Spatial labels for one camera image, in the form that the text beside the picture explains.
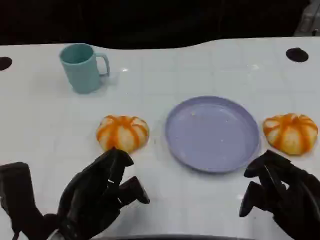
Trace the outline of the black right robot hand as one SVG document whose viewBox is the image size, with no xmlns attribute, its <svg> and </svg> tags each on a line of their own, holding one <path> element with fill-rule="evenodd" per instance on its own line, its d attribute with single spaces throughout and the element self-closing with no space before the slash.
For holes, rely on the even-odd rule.
<svg viewBox="0 0 320 240">
<path fill-rule="evenodd" d="M 320 182 L 287 158 L 267 150 L 246 168 L 251 181 L 241 202 L 239 216 L 256 207 L 272 213 L 277 225 L 294 240 L 320 238 Z"/>
</svg>

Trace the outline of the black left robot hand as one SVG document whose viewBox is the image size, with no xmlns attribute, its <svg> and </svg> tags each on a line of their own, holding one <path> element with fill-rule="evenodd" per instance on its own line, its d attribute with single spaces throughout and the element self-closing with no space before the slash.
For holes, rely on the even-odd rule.
<svg viewBox="0 0 320 240">
<path fill-rule="evenodd" d="M 89 240 L 106 230 L 121 209 L 150 199 L 136 176 L 123 182 L 129 154 L 113 147 L 77 173 L 64 189 L 57 211 L 59 231 L 66 240 Z"/>
</svg>

